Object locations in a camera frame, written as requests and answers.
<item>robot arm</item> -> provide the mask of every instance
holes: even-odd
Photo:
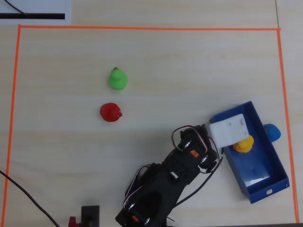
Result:
[[[184,126],[181,142],[161,164],[151,164],[127,190],[124,207],[116,216],[123,227],[163,227],[184,188],[205,169],[216,166],[218,153],[209,141],[205,125]]]

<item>blue box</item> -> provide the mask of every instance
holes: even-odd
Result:
[[[289,180],[252,101],[216,114],[210,122],[219,122],[238,114],[244,115],[254,145],[248,153],[239,153],[232,146],[224,147],[223,151],[242,193],[255,203],[289,187]]]

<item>black strip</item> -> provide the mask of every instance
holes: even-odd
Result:
[[[278,7],[277,6],[276,6],[276,21],[277,21],[278,27],[279,27],[279,17],[278,17]]]
[[[65,13],[0,13],[0,19],[52,19],[64,20]]]

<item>orange tape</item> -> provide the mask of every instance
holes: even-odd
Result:
[[[60,29],[74,28],[74,29],[117,29],[117,30],[163,30],[163,31],[276,31],[277,32],[277,39],[278,39],[278,50],[279,50],[281,79],[282,79],[283,98],[284,98],[286,126],[287,126],[287,135],[288,135],[289,156],[290,156],[290,166],[291,166],[291,175],[292,175],[294,214],[295,214],[296,223],[299,223],[297,198],[296,198],[296,186],[295,186],[295,177],[294,177],[294,158],[293,158],[293,152],[292,152],[289,116],[288,116],[288,109],[287,109],[285,78],[284,78],[283,61],[282,61],[281,41],[280,41],[280,30],[281,30],[280,28],[186,28],[186,27],[32,26],[32,25],[18,25],[17,46],[16,46],[16,55],[15,55],[15,68],[14,68],[13,89],[12,89],[12,98],[11,98],[11,109],[10,109],[8,155],[7,155],[7,163],[6,163],[6,174],[7,175],[9,175],[9,163],[10,163],[11,142],[12,142],[12,132],[13,132],[15,92],[16,92],[17,67],[18,67],[18,56],[19,56],[21,28],[60,28]],[[4,227],[5,210],[6,210],[6,202],[7,202],[7,192],[8,192],[8,180],[6,178],[5,179],[5,184],[4,184],[1,227]]]
[[[123,27],[123,26],[48,26],[21,25],[23,28],[78,28],[78,29],[116,29],[116,30],[164,30],[164,31],[277,31],[280,28],[235,28],[235,27]]]
[[[8,156],[7,156],[7,160],[6,160],[6,175],[9,175],[10,148],[11,148],[11,139],[12,139],[13,122],[14,122],[14,108],[15,108],[15,93],[16,93],[17,66],[18,66],[18,57],[19,57],[20,32],[21,32],[21,25],[18,25],[17,45],[16,45],[16,55],[15,55],[15,68],[14,68],[14,78],[13,78],[13,90],[12,90],[12,95],[11,95],[11,106],[10,106],[9,144],[8,144]],[[8,194],[8,179],[5,178],[1,227],[4,227],[7,194]]]
[[[295,177],[294,177],[294,157],[293,157],[293,148],[292,148],[292,138],[291,138],[291,135],[290,135],[288,106],[287,106],[285,78],[284,78],[284,69],[283,69],[283,60],[282,60],[281,39],[280,39],[280,31],[279,30],[276,31],[276,35],[277,35],[277,39],[278,39],[280,70],[281,70],[281,79],[282,79],[282,88],[283,88],[283,99],[284,99],[286,127],[287,127],[287,136],[288,136],[289,157],[290,157],[290,169],[291,169],[291,175],[292,175],[292,187],[293,187],[293,199],[294,199],[294,216],[295,216],[295,222],[299,223],[299,214],[298,214],[298,205],[297,205],[297,193],[296,193]]]

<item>black cable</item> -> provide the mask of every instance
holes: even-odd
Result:
[[[218,155],[218,158],[219,158],[219,151],[218,151],[218,148],[217,148],[217,146],[216,146],[214,140],[213,140],[211,137],[208,137],[208,138],[211,139],[212,142],[214,143],[214,146],[216,147],[217,155]],[[202,183],[202,184],[201,184],[193,193],[191,193],[190,195],[188,195],[187,197],[185,197],[185,198],[182,199],[181,201],[177,202],[176,205],[174,206],[174,208],[177,207],[178,205],[184,203],[186,200],[188,200],[190,197],[192,197],[192,196],[195,195],[198,191],[200,191],[201,188],[203,188],[203,186],[204,186],[204,185],[207,183],[207,181],[212,177],[212,175],[215,173],[215,171],[217,170],[217,168],[218,168],[219,165],[221,164],[222,159],[223,159],[223,157],[220,158],[220,160],[218,161],[217,166],[214,168],[213,171],[210,172],[210,175],[205,179],[205,181],[204,181],[204,182],[203,182],[203,183]]]
[[[177,207],[178,205],[184,203],[186,200],[188,200],[190,197],[192,197],[193,195],[195,195],[198,191],[201,190],[201,188],[203,188],[203,186],[207,183],[207,181],[212,177],[212,175],[215,173],[215,171],[217,170],[217,168],[219,167],[219,165],[222,162],[222,158],[219,161],[219,164],[215,167],[215,169],[210,173],[210,175],[205,179],[205,181],[193,192],[191,193],[189,196],[185,197],[184,199],[182,199],[181,201],[177,202],[176,205],[174,206]]]
[[[12,8],[14,8],[15,10],[17,10],[19,13],[22,13],[23,15],[27,15],[27,13],[19,10],[18,8],[14,7],[8,0],[4,0],[7,4],[9,4]]]
[[[17,182],[15,182],[13,179],[11,179],[9,176],[7,176],[4,172],[2,172],[0,170],[0,174],[2,174],[3,176],[5,176],[7,179],[9,179],[9,181],[11,181],[15,186],[17,186],[21,191],[24,192],[25,195],[27,195],[27,197],[36,205],[36,207],[39,208],[39,210],[41,210],[52,222],[56,227],[60,227],[60,225],[58,225],[58,223],[52,218],[52,216],[49,215],[49,213],[47,213],[35,200],[34,198],[24,189],[22,188]]]

